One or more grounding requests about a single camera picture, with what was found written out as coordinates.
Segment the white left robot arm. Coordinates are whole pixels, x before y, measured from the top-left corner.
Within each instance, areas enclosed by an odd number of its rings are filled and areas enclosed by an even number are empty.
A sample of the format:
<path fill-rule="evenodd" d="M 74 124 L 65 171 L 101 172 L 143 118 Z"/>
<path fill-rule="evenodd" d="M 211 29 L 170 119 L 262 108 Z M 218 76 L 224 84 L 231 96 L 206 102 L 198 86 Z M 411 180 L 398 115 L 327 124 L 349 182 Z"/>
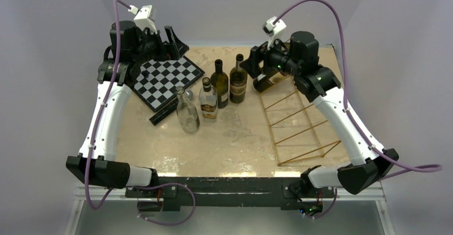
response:
<path fill-rule="evenodd" d="M 110 29 L 111 44 L 98 68 L 97 101 L 85 141 L 76 156 L 68 156 L 66 168 L 83 184 L 122 189 L 138 186 L 146 197 L 159 192 L 155 169 L 116 162 L 116 141 L 121 119 L 141 65 L 150 61 L 181 59 L 189 47 L 165 26 L 160 33 L 139 28 L 133 21 L 120 21 Z"/>

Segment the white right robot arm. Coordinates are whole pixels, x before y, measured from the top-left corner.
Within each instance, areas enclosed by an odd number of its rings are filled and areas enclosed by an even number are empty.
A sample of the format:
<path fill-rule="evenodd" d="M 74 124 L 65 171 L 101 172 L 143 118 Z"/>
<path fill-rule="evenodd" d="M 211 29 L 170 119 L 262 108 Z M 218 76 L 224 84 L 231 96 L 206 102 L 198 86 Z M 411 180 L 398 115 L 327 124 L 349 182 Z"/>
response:
<path fill-rule="evenodd" d="M 280 73 L 292 77 L 293 84 L 324 115 L 347 151 L 350 163 L 337 168 L 317 166 L 301 174 L 300 189 L 312 196 L 324 187 L 341 187 L 350 194 L 383 179 L 399 154 L 385 148 L 358 117 L 334 72 L 319 63 L 319 42 L 310 32 L 291 35 L 290 45 L 276 39 L 270 46 L 254 46 L 241 67 L 253 78 L 262 80 Z"/>

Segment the green wine bottle dark label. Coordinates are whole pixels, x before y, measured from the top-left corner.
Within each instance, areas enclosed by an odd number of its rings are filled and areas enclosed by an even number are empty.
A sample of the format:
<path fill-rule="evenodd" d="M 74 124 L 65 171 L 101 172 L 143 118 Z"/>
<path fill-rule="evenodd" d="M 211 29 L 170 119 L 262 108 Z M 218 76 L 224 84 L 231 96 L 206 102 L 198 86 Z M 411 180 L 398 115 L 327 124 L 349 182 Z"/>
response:
<path fill-rule="evenodd" d="M 266 91 L 268 88 L 287 78 L 286 73 L 272 70 L 268 74 L 260 74 L 253 80 L 253 87 L 258 93 Z"/>

